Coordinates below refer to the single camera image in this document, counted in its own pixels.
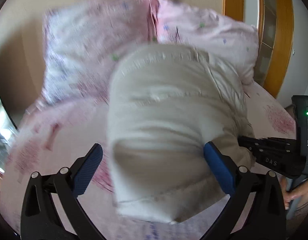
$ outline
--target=beige cloth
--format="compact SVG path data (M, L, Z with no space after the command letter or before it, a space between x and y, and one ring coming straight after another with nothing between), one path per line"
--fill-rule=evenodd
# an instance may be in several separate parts
M193 48L149 45L123 60L111 84L108 122L122 215L181 222L220 200L224 193L203 158L211 140L237 165L253 164L237 143L253 131L236 71Z

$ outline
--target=pink pattern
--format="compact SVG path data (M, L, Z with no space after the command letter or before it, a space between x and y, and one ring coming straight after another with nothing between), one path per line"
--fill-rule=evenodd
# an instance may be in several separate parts
M156 0L91 0L50 10L44 23L42 109L65 99L108 95L118 59L155 35Z
M52 151L52 147L53 147L53 142L56 138L57 132L61 129L61 125L59 125L58 123L52 125L52 129L51 129L51 134L48 138L48 141L45 144L45 148L47 150Z
M266 115L272 127L277 132L288 133L296 130L294 119L285 111L273 105L267 105Z
M35 133L39 133L40 132L40 129L41 129L41 126L42 126L42 123L37 123L35 124L35 126L33 127L33 131Z
M15 154L15 147L12 147L8 157L6 158L5 168L7 168L13 162L14 154Z
M112 180L110 178L110 171L107 162L108 155L106 150L103 149L103 159L92 178L92 182L100 189L105 189L113 193Z
M243 84L253 81L258 56L257 29L211 9L158 0L158 43L184 44L229 61Z
M26 173L32 173L35 164L38 163L38 153L40 151L40 141L38 139L30 139L24 144L24 147L17 152L15 169L19 172L18 182L22 182L22 178Z

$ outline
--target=pillowcase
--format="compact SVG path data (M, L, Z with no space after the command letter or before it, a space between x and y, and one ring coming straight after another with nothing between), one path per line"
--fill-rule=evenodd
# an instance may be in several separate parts
M229 61L243 84L253 81L258 56L257 29L214 10L158 0L159 43L190 45Z
M46 71L37 105L86 95L107 101L119 59L152 39L151 4L155 0L90 0L48 11L43 28Z

